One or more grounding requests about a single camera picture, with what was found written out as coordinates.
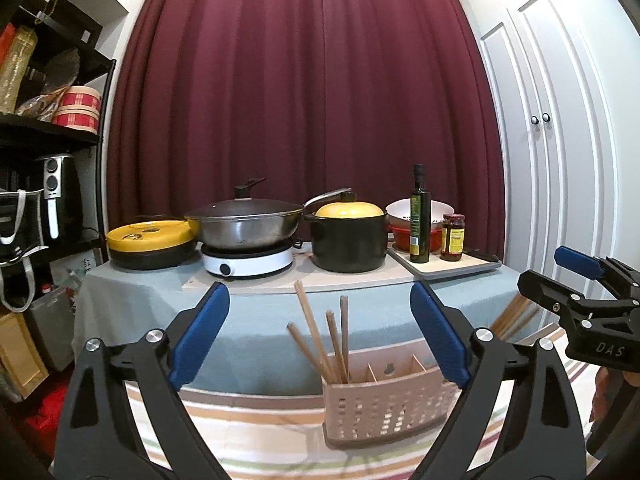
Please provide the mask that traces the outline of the person's right hand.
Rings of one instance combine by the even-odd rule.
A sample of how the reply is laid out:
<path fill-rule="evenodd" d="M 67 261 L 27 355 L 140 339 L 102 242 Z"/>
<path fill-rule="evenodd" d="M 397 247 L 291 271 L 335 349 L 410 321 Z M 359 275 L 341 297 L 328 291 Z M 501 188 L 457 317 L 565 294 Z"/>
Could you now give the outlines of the person's right hand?
<path fill-rule="evenodd" d="M 629 385 L 640 387 L 640 374 L 623 372 L 624 379 Z M 589 420 L 590 422 L 598 422 L 605 418 L 611 407 L 612 401 L 608 398 L 608 390 L 612 382 L 612 373 L 606 368 L 601 367 L 596 375 L 596 392 L 592 399 L 592 408 Z"/>

